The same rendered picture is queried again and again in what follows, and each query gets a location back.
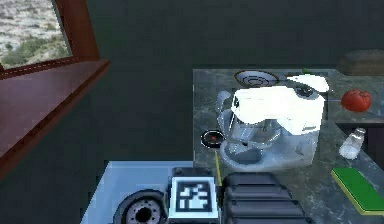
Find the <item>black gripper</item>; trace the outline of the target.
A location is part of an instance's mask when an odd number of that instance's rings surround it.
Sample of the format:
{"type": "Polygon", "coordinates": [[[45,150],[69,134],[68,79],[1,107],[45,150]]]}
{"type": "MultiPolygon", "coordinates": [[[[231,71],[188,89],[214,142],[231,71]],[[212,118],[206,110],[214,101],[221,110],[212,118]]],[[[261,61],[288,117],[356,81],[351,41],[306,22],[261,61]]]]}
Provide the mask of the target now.
{"type": "Polygon", "coordinates": [[[113,224],[166,224],[164,193],[159,190],[139,190],[125,197],[118,205],[113,224]]]}

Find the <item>white round plate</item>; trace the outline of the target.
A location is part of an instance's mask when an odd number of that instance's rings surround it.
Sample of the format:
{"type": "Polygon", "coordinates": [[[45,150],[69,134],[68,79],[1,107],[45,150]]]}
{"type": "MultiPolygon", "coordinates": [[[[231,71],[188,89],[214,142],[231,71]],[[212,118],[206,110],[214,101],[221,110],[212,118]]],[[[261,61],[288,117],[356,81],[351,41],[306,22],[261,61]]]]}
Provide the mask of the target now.
{"type": "Polygon", "coordinates": [[[234,74],[235,80],[248,88],[270,87],[279,82],[279,77],[261,70],[241,70],[234,74]]]}

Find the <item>white stand mixer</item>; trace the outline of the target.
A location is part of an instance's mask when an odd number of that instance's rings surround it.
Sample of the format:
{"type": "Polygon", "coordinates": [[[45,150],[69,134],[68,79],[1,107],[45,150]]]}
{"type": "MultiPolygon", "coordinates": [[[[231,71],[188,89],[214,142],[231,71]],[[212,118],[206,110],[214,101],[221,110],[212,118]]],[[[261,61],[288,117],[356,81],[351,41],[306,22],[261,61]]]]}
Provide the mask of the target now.
{"type": "Polygon", "coordinates": [[[223,133],[219,155],[239,172],[271,172],[313,162],[329,91],[325,78],[303,74],[282,84],[217,94],[223,133]]]}

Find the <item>brown framed window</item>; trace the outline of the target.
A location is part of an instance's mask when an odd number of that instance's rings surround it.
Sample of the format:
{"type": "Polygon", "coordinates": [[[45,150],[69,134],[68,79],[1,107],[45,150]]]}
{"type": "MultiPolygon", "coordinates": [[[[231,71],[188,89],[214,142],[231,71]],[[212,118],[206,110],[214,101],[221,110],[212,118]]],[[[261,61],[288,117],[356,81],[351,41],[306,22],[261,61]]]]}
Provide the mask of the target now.
{"type": "Polygon", "coordinates": [[[0,0],[0,180],[109,65],[86,0],[0,0]]]}

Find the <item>green yellow sponge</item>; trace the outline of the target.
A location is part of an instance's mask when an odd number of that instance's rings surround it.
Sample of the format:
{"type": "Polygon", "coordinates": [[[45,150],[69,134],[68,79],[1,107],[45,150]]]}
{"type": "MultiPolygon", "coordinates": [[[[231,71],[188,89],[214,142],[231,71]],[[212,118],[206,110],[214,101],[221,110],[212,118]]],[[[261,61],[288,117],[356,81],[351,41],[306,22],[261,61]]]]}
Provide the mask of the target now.
{"type": "Polygon", "coordinates": [[[334,168],[331,176],[361,215],[384,216],[384,198],[358,170],[334,168]]]}

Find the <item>glass salt shaker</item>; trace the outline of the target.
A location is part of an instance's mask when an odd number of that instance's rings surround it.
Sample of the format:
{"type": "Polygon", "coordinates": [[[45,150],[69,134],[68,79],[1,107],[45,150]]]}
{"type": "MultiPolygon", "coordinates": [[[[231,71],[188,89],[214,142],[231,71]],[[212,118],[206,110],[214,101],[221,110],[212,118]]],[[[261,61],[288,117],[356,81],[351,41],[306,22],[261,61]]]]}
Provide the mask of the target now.
{"type": "Polygon", "coordinates": [[[339,148],[339,154],[346,159],[356,159],[361,151],[365,134],[366,130],[364,128],[356,128],[339,148]]]}

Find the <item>red tomato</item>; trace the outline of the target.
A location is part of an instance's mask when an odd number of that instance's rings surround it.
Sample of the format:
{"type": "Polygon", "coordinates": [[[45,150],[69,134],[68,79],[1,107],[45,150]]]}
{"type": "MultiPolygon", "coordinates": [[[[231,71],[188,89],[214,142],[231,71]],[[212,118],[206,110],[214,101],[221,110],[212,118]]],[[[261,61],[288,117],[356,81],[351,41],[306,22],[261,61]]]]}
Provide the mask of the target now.
{"type": "Polygon", "coordinates": [[[365,112],[371,106],[371,94],[368,91],[352,89],[344,93],[341,105],[353,112],[365,112]]]}

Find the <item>brown bread loaf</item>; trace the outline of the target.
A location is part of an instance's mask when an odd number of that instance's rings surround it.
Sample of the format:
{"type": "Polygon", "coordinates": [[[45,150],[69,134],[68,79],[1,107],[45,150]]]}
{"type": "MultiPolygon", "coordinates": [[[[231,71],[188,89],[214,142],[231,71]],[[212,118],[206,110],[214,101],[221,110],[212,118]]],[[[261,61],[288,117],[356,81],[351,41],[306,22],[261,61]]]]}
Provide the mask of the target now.
{"type": "Polygon", "coordinates": [[[348,52],[340,59],[336,69],[348,76],[384,76],[384,50],[348,52]]]}

